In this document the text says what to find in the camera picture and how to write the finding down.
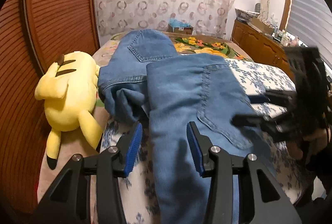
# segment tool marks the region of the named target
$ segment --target blue denim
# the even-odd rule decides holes
[[[228,153],[242,157],[255,153],[271,169],[270,147],[259,129],[231,125],[236,113],[254,111],[224,58],[183,55],[150,63],[146,69],[153,173],[161,221],[202,224],[210,179],[201,178],[195,170],[186,139],[187,123],[194,121],[201,134]],[[233,183],[233,223],[237,223],[236,176]]]
[[[236,128],[236,113],[254,114],[224,58],[177,55],[167,36],[154,30],[126,35],[99,73],[99,94],[117,120],[132,123],[149,115],[153,174],[162,224],[202,224],[210,179],[201,178],[186,139],[194,121],[230,154],[255,153],[271,168],[270,147],[257,128]],[[238,220],[238,181],[233,177],[233,223]]]
[[[146,65],[174,56],[178,54],[173,43],[159,31],[147,29],[125,35],[109,64],[99,70],[99,97],[109,114],[129,125],[148,115]]]

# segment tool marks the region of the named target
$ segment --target back pocket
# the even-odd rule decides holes
[[[157,61],[178,55],[170,38],[152,29],[140,30],[128,49],[140,62]]]
[[[233,75],[227,63],[207,65],[203,73],[202,99],[197,117],[212,131],[225,136],[232,145],[247,149],[253,144],[248,134],[255,131],[239,129],[231,124],[235,114],[254,114],[248,96]]]

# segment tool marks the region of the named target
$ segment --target bed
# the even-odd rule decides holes
[[[295,89],[292,81],[282,70],[276,67],[254,63],[251,58],[240,49],[240,47],[230,41],[224,41],[222,39],[203,35],[188,36],[174,33],[165,34],[170,37],[175,47],[183,47],[181,44],[185,44],[185,46],[188,47],[187,49],[181,49],[181,51],[178,51],[180,54],[194,53],[195,50],[203,50],[204,48],[209,48],[206,51],[211,51],[211,49],[215,48],[216,51],[224,53],[224,55],[227,53],[228,55],[235,54],[236,56],[233,57],[236,57],[237,59],[226,58],[226,60],[229,63],[233,74],[247,94],[258,94],[265,89]],[[123,35],[124,33],[112,36],[112,38],[93,55],[93,58],[98,65],[104,66],[108,64]],[[192,38],[192,41],[193,38],[201,40],[199,43],[203,43],[204,45],[194,45],[193,42],[192,44],[187,45],[186,41],[189,41],[189,38]],[[227,52],[223,51],[226,47],[228,47],[227,49],[229,50],[233,50],[234,53],[229,52],[229,50],[227,50]],[[253,108],[260,114],[270,116],[274,116],[284,111],[284,108],[272,104],[253,105]],[[93,116],[102,128],[104,128],[101,151],[111,145],[115,145],[121,135],[127,133],[130,129],[130,126],[116,122],[110,118],[99,98],[97,98]],[[151,147],[148,136],[148,128],[145,128],[139,157],[137,158],[133,172],[130,173],[128,178],[119,179],[122,204],[128,224],[160,223],[159,206],[154,190],[152,173],[153,162],[150,153]],[[274,144],[267,134],[264,134],[264,138],[268,141],[271,147],[277,180],[290,201],[295,203],[304,193],[305,189],[313,182],[314,176],[296,164],[296,162],[289,156],[284,143]],[[38,186],[38,201],[40,201],[51,182],[73,154],[80,153],[84,157],[96,154],[96,152],[87,144],[80,129],[63,135],[61,142],[58,165],[55,170],[50,170],[47,166],[46,157],[44,156],[43,158]],[[92,177],[91,181],[90,194],[91,220],[93,223],[97,223],[94,177]]]

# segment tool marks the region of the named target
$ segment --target blue floral sheet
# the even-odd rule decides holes
[[[293,82],[280,69],[248,61],[226,59],[235,77],[245,92],[260,94],[267,89],[295,90]],[[259,114],[276,116],[286,109],[272,104],[255,104]],[[101,151],[115,145],[118,139],[130,130],[129,126],[109,118],[105,127]],[[273,165],[277,180],[292,203],[296,202],[303,191],[313,182],[314,176],[298,166],[287,151],[285,143],[274,144],[264,133],[264,138],[271,146]],[[142,144],[133,172],[126,179],[119,179],[123,209],[128,224],[159,224],[160,212],[153,180],[153,162],[149,143],[149,129],[144,129]]]

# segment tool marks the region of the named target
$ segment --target pikachu plush toy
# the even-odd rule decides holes
[[[45,100],[46,119],[52,129],[46,143],[47,163],[55,169],[61,133],[81,127],[88,143],[96,149],[102,129],[91,115],[96,103],[99,66],[87,53],[62,55],[41,77],[34,92]]]

